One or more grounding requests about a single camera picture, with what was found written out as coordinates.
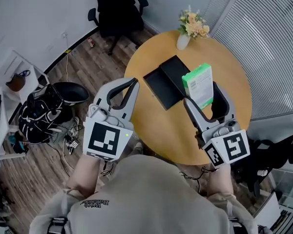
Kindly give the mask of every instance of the black office chair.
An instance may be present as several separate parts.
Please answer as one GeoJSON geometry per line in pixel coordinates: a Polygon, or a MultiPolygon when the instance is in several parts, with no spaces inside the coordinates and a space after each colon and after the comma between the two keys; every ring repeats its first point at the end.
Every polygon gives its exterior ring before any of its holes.
{"type": "Polygon", "coordinates": [[[115,36],[115,40],[108,51],[112,51],[121,36],[126,36],[139,48],[139,43],[135,41],[130,33],[135,30],[143,30],[143,20],[141,18],[143,8],[148,6],[147,0],[138,0],[140,11],[137,10],[135,0],[98,0],[99,22],[96,19],[96,9],[88,12],[88,20],[94,21],[100,29],[102,37],[115,36]]]}

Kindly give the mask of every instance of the window blinds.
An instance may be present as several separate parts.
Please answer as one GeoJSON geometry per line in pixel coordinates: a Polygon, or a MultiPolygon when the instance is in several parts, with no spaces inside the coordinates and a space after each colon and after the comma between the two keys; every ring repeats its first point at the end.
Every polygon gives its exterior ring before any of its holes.
{"type": "Polygon", "coordinates": [[[293,113],[293,0],[236,0],[213,37],[246,72],[252,119],[293,113]]]}

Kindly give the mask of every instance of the person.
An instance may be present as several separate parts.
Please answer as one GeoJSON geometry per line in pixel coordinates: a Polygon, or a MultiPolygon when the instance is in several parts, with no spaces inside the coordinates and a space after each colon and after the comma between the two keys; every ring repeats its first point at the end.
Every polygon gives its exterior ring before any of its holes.
{"type": "MultiPolygon", "coordinates": [[[[142,150],[141,143],[137,150],[142,150]]],[[[140,154],[121,160],[111,180],[95,192],[99,166],[99,159],[82,155],[66,188],[35,217],[29,233],[258,233],[254,219],[233,195],[230,165],[209,173],[207,199],[175,165],[140,154]],[[59,230],[48,230],[55,227],[59,230]]]]}

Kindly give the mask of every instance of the black box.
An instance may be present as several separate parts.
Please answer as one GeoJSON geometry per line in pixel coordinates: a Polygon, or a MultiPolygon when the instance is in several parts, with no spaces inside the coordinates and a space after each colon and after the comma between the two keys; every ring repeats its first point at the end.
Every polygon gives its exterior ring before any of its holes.
{"type": "Polygon", "coordinates": [[[173,56],[145,75],[144,79],[167,110],[186,96],[182,76],[189,72],[184,63],[173,56]]]}

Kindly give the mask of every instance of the white vase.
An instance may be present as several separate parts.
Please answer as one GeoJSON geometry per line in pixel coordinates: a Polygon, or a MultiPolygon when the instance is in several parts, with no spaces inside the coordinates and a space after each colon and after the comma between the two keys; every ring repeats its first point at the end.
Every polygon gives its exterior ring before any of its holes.
{"type": "Polygon", "coordinates": [[[180,34],[180,36],[177,40],[177,49],[184,50],[187,47],[187,45],[190,41],[190,38],[191,37],[189,37],[186,34],[180,34]]]}

